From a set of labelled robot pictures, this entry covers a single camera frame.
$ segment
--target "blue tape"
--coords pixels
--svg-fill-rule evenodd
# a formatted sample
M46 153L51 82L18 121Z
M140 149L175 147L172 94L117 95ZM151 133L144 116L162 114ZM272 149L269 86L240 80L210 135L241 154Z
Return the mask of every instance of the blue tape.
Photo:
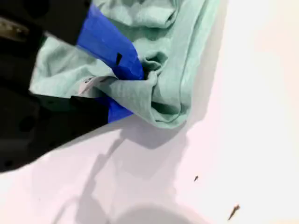
M144 79L142 65L132 42L94 4L89 8L77 46L102 60L121 80ZM99 98L98 101L109 108L109 123L133 114L109 97Z

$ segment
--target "folded fabric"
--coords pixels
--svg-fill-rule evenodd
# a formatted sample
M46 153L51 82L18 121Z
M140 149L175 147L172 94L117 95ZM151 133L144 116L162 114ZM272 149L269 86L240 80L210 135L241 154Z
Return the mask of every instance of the folded fabric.
M30 90L67 98L79 95L86 79L109 76L84 96L97 98L105 93L155 126L181 125L190 112L194 77L219 0L94 3L133 42L145 80L118 80L102 61L49 37L39 52Z

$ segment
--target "small debris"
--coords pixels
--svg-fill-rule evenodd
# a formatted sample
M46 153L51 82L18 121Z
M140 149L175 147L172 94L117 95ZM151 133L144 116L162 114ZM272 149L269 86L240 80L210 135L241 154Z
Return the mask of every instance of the small debris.
M238 211L240 209L240 206L239 205L236 205L234 207L234 210L232 211L232 213L230 214L229 218L228 218L228 221L234 216L234 214L236 213L236 211Z

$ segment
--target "brown speck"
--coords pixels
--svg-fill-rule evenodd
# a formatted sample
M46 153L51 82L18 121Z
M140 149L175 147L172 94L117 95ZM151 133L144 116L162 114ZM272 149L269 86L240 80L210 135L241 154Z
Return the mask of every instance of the brown speck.
M238 211L240 209L240 206L239 205L236 205L234 207L234 210L232 211L232 213L230 214L229 218L228 218L228 221L234 216L235 212Z

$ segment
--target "white surface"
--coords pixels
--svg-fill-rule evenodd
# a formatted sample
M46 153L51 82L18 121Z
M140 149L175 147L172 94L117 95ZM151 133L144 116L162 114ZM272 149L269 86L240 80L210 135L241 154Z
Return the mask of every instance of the white surface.
M298 11L223 0L188 123L131 117L1 175L0 223L299 223Z

